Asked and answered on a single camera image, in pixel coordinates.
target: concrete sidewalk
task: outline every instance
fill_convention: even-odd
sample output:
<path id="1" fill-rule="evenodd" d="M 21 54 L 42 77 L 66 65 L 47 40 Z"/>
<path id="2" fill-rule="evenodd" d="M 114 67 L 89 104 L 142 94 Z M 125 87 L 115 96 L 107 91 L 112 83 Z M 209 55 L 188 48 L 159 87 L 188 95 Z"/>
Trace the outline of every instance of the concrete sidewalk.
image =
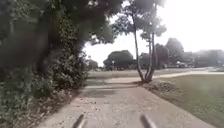
<path id="1" fill-rule="evenodd" d="M 142 128 L 141 114 L 151 118 L 158 128 L 214 128 L 142 87 L 119 84 L 126 83 L 125 79 L 107 82 L 107 85 L 85 88 L 81 95 L 38 128 L 71 128 L 80 114 L 87 118 L 87 128 Z"/>

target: tree trunk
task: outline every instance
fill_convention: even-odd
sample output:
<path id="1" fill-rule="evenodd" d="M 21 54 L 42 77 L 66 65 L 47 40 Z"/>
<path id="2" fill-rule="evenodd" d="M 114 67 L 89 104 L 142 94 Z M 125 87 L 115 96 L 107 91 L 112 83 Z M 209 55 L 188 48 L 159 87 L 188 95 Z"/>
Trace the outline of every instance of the tree trunk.
<path id="1" fill-rule="evenodd" d="M 146 78 L 146 82 L 149 83 L 152 81 L 152 76 L 153 73 L 156 69 L 156 65 L 157 65 L 157 53 L 156 53 L 156 49 L 155 49 L 155 42 L 154 42 L 154 37 L 155 37 L 155 33 L 152 33 L 152 66 L 151 66 L 151 70 Z"/>
<path id="2" fill-rule="evenodd" d="M 149 39 L 149 67 L 145 73 L 145 79 L 147 79 L 151 67 L 152 67 L 152 41 L 151 39 Z"/>
<path id="3" fill-rule="evenodd" d="M 132 20 L 133 20 L 133 28 L 134 28 L 133 34 L 134 34 L 134 38 L 135 38 L 135 53 L 136 53 L 136 60 L 137 60 L 137 70 L 138 70 L 138 74 L 141 78 L 141 81 L 144 82 L 145 79 L 144 79 L 142 71 L 141 71 L 140 60 L 139 60 L 139 55 L 138 55 L 137 28 L 135 26 L 135 20 L 134 20 L 133 15 L 132 15 Z"/>

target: park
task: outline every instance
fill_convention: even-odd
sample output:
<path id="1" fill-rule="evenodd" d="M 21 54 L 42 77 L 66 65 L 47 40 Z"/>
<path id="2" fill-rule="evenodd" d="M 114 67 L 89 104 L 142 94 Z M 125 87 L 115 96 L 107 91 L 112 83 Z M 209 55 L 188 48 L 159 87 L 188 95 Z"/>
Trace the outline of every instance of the park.
<path id="1" fill-rule="evenodd" d="M 219 5 L 1 0 L 0 127 L 223 128 Z"/>

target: sky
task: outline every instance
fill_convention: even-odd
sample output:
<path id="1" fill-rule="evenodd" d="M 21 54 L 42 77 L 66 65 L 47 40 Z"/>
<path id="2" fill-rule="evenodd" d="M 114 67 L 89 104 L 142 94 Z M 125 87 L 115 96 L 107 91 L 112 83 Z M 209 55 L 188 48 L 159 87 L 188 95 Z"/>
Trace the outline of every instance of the sky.
<path id="1" fill-rule="evenodd" d="M 166 0 L 158 10 L 167 31 L 155 42 L 166 44 L 169 37 L 177 38 L 185 51 L 207 49 L 224 50 L 224 0 Z M 139 54 L 148 52 L 147 43 L 138 37 Z M 103 61 L 113 51 L 129 50 L 135 56 L 133 35 L 121 35 L 113 44 L 86 45 L 84 51 L 103 66 Z"/>

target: tree canopy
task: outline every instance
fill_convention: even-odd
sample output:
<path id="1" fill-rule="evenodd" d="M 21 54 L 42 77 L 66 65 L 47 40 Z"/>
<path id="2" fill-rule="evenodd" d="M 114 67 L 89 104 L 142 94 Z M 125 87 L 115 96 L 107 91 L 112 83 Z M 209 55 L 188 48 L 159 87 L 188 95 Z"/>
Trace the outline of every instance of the tree canopy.
<path id="1" fill-rule="evenodd" d="M 133 55 L 128 50 L 114 51 L 104 61 L 106 68 L 115 67 L 119 70 L 128 69 L 133 64 Z"/>
<path id="2" fill-rule="evenodd" d="M 176 64 L 177 61 L 184 60 L 184 48 L 179 40 L 176 38 L 169 38 L 166 44 L 169 51 L 169 61 Z"/>
<path id="3" fill-rule="evenodd" d="M 113 25 L 116 34 L 133 33 L 135 38 L 137 70 L 142 82 L 150 82 L 157 64 L 154 36 L 160 36 L 166 31 L 161 25 L 161 18 L 157 16 L 157 6 L 163 6 L 163 0 L 126 0 Z M 141 30 L 141 36 L 149 43 L 149 59 L 151 64 L 143 76 L 138 51 L 137 31 Z"/>

